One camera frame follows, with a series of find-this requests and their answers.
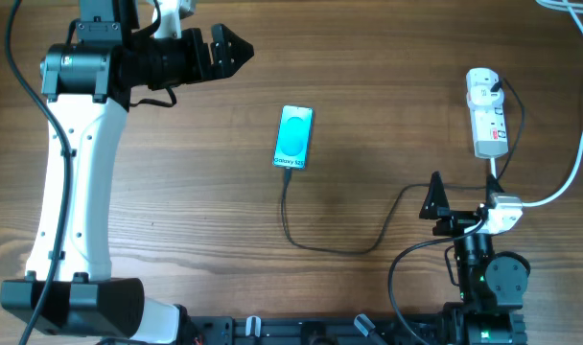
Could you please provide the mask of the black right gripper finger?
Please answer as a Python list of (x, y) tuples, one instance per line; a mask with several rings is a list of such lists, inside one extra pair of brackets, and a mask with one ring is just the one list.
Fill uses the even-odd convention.
[(431, 175), (429, 190), (421, 207), (420, 219), (443, 219), (450, 215), (450, 205), (440, 172)]
[(485, 195), (486, 195), (486, 206), (493, 206), (493, 196), (496, 194), (502, 194), (503, 188), (501, 187), (499, 180), (493, 175), (488, 174), (486, 176), (486, 184), (485, 184)]

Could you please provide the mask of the smartphone with teal screen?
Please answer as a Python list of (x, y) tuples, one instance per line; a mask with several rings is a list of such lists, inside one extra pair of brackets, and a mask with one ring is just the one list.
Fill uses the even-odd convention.
[(275, 167), (306, 168), (314, 114), (310, 107), (283, 106), (272, 158)]

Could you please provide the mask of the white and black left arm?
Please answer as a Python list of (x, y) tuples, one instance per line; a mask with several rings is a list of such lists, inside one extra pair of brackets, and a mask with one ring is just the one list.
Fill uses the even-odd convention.
[(24, 334), (96, 336), (104, 344), (199, 344), (187, 310), (111, 274), (113, 166), (136, 86), (173, 91), (232, 77), (253, 46), (222, 24), (205, 43), (183, 29), (191, 1), (158, 1), (147, 27), (132, 1), (83, 1), (64, 42), (40, 64), (32, 99), (49, 123), (41, 216), (22, 278), (2, 283), (2, 308)]

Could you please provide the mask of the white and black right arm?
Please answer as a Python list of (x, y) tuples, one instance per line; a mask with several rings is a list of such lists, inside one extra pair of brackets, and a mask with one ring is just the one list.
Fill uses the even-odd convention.
[(433, 344), (527, 342), (523, 307), (530, 264), (523, 256), (494, 250), (492, 240), (511, 230), (523, 215), (521, 200), (486, 178), (486, 201), (475, 211), (450, 208), (439, 172), (431, 175), (421, 219), (436, 221), (435, 236), (453, 241), (459, 303), (447, 303), (437, 316)]

